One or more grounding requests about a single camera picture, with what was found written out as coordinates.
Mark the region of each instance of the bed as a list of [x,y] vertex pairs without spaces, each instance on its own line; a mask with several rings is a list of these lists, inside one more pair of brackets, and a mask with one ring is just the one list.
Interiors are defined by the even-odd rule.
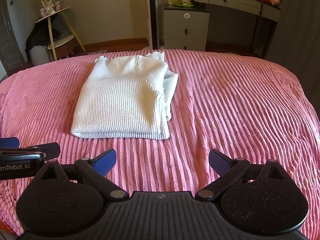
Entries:
[[[62,164],[114,148],[117,163],[108,179],[130,194],[135,190],[194,194],[218,177],[208,164],[212,148],[252,163],[277,159],[309,203],[301,232],[320,239],[320,124],[291,72],[254,57],[165,50],[169,69],[179,74],[168,123],[170,138],[81,139],[71,135],[70,128],[81,87],[97,57],[59,60],[3,81],[1,137],[17,136],[21,147],[58,142]],[[23,229],[15,205],[30,180],[0,184],[0,223],[18,235]]]

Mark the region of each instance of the white ribbed sweater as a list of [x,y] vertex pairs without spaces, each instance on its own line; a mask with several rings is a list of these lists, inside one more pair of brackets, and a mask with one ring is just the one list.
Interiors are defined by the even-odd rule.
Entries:
[[164,53],[96,59],[84,83],[71,133],[81,138],[167,139],[178,75]]

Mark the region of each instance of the metal pin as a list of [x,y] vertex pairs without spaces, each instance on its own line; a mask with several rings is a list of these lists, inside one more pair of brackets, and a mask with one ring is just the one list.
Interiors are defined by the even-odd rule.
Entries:
[[213,197],[214,193],[211,190],[204,189],[199,191],[198,195],[203,198],[210,198]]
[[126,195],[126,192],[123,190],[114,190],[111,191],[110,196],[114,198],[123,198]]

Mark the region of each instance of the white tabletop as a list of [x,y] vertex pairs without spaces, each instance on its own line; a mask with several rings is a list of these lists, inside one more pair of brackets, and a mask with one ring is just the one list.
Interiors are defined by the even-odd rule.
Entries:
[[[57,48],[57,47],[60,47],[62,46],[63,44],[66,44],[67,42],[71,41],[72,39],[74,38],[73,35],[68,35],[62,39],[58,39],[56,40],[53,44],[54,44],[54,48]],[[48,49],[52,49],[52,45],[50,44],[48,46]]]
[[40,21],[42,21],[42,20],[44,20],[44,19],[47,19],[48,17],[50,17],[50,16],[52,16],[52,15],[54,15],[54,14],[56,14],[56,13],[59,13],[59,12],[65,10],[65,9],[69,9],[69,8],[70,8],[70,7],[63,8],[63,9],[61,9],[60,11],[57,11],[57,12],[55,12],[55,13],[53,13],[53,14],[50,14],[50,15],[44,17],[44,18],[41,18],[40,20],[37,20],[36,23],[37,23],[37,22],[40,22]]

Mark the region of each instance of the pink stuffed animal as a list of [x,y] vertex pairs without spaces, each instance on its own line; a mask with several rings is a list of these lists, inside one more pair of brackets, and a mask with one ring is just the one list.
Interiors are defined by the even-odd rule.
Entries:
[[273,0],[272,5],[276,5],[281,9],[282,8],[282,0]]

